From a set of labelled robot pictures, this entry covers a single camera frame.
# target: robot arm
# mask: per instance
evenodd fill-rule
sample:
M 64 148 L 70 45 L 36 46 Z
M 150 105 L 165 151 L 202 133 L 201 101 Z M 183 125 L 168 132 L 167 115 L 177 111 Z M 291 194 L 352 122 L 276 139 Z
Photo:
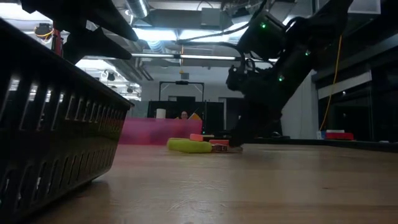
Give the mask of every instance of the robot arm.
M 244 53 L 263 60 L 279 58 L 259 73 L 245 65 L 229 70 L 226 84 L 244 95 L 245 107 L 233 129 L 230 145 L 240 146 L 282 116 L 282 109 L 317 65 L 317 55 L 343 33 L 353 0 L 331 0 L 309 18 L 296 17 L 287 26 L 268 13 L 254 18 L 238 43 Z

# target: cable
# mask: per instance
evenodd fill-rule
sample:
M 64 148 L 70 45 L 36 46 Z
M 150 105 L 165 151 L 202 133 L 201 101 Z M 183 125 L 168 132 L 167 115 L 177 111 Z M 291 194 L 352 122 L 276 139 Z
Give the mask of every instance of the cable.
M 192 40 L 197 40 L 197 39 L 202 39 L 202 38 L 207 38 L 207 37 L 217 37 L 217 36 L 220 36 L 220 35 L 228 35 L 228 34 L 235 33 L 235 32 L 237 32 L 239 30 L 243 30 L 243 29 L 249 27 L 250 23 L 258 16 L 258 14 L 260 12 L 262 12 L 262 10 L 263 10 L 264 6 L 266 5 L 266 3 L 267 3 L 267 0 L 263 0 L 261 5 L 260 5 L 260 7 L 259 7 L 259 9 L 250 18 L 250 21 L 247 24 L 245 24 L 245 25 L 243 25 L 241 27 L 238 27 L 238 28 L 233 29 L 233 30 L 228 30 L 228 31 L 225 31 L 225 32 L 220 32 L 220 33 L 217 33 L 217 34 L 209 34 L 209 35 L 203 35 L 203 36 L 199 36 L 199 37 L 192 37 L 192 38 L 188 38 L 188 39 L 178 40 L 176 43 L 177 44 L 184 44 L 184 43 L 187 43 L 187 42 L 192 41 Z
M 199 6 L 202 4 L 202 3 L 207 3 L 207 4 L 209 4 L 209 6 L 212 8 L 212 9 L 214 9 L 214 7 L 210 4 L 210 2 L 208 2 L 208 1 L 200 1 L 199 2 L 199 5 L 198 5 L 198 7 L 197 7 L 197 10 L 199 9 Z
M 329 112 L 329 107 L 330 107 L 330 101 L 331 101 L 331 96 L 333 95 L 333 92 L 335 90 L 335 84 L 336 84 L 336 79 L 337 79 L 337 73 L 338 73 L 338 63 L 340 61 L 340 52 L 341 52 L 341 42 L 343 40 L 343 36 L 340 36 L 340 40 L 338 42 L 338 51 L 337 51 L 337 59 L 336 59 L 336 68 L 335 68 L 335 78 L 333 79 L 333 84 L 331 86 L 331 93 L 329 96 L 329 100 L 328 100 L 328 106 L 326 107 L 326 112 L 325 115 L 323 117 L 323 121 L 322 124 L 319 128 L 319 131 L 321 131 L 323 129 L 323 126 L 325 125 L 325 121 L 326 121 L 326 117 L 328 116 L 328 112 Z

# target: ceiling pipe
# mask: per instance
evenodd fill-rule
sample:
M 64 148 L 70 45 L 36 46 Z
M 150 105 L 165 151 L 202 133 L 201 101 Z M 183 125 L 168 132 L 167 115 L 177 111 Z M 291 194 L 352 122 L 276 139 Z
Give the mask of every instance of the ceiling pipe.
M 127 8 L 134 18 L 143 19 L 149 14 L 149 4 L 147 0 L 126 0 Z

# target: fluorescent light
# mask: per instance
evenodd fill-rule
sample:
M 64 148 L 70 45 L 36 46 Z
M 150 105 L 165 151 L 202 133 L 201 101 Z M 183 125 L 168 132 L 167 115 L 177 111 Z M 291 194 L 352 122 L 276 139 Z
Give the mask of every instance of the fluorescent light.
M 141 101 L 141 97 L 139 96 L 132 96 L 132 95 L 122 95 L 123 97 L 125 97 L 128 100 L 138 100 Z
M 203 35 L 218 34 L 220 31 L 210 30 L 183 30 L 180 35 L 180 39 L 189 39 L 193 37 L 199 37 Z M 216 37 L 207 37 L 193 40 L 193 42 L 224 42 L 228 41 L 228 35 L 221 35 Z
M 155 30 L 155 29 L 138 29 L 133 28 L 138 38 L 146 41 L 159 41 L 159 40 L 177 40 L 177 36 L 173 30 Z
M 133 57 L 147 57 L 147 58 L 174 58 L 172 54 L 145 54 L 145 53 L 132 53 Z
M 286 19 L 283 21 L 283 24 L 286 26 L 287 23 L 288 23 L 291 19 L 293 19 L 294 17 L 295 17 L 295 16 L 287 16 Z
M 89 60 L 81 59 L 77 64 L 81 69 L 97 69 L 97 70 L 113 70 L 116 71 L 115 66 L 106 63 L 104 60 Z
M 126 84 L 112 84 L 112 82 L 104 83 L 104 84 L 106 84 L 107 86 L 126 87 L 127 88 Z
M 39 12 L 29 14 L 22 7 L 15 3 L 0 3 L 0 17 L 3 19 L 17 19 L 22 21 L 48 21 L 51 19 Z
M 207 55 L 181 55 L 181 58 L 186 58 L 186 59 L 207 59 L 207 60 L 235 60 L 235 57 L 207 56 Z

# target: yellow foam toy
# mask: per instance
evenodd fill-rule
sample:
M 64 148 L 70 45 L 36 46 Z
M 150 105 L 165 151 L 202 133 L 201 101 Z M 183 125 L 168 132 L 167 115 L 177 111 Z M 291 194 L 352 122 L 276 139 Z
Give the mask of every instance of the yellow foam toy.
M 209 142 L 170 138 L 169 141 L 167 141 L 167 148 L 171 151 L 185 153 L 210 153 L 212 150 L 212 145 Z

